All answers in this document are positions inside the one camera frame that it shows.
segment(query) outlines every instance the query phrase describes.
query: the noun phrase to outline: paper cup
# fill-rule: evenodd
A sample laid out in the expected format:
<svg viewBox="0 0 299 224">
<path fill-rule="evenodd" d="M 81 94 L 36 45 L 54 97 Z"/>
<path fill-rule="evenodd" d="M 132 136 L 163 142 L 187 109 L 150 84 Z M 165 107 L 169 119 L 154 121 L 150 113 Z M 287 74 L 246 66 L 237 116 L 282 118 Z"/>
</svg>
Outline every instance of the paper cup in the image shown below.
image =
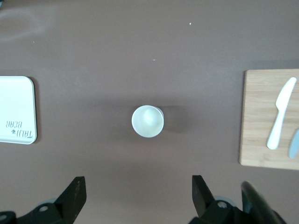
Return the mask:
<svg viewBox="0 0 299 224">
<path fill-rule="evenodd" d="M 160 108 L 150 105 L 138 107 L 132 116 L 132 126 L 142 137 L 157 136 L 164 126 L 164 114 Z"/>
</svg>

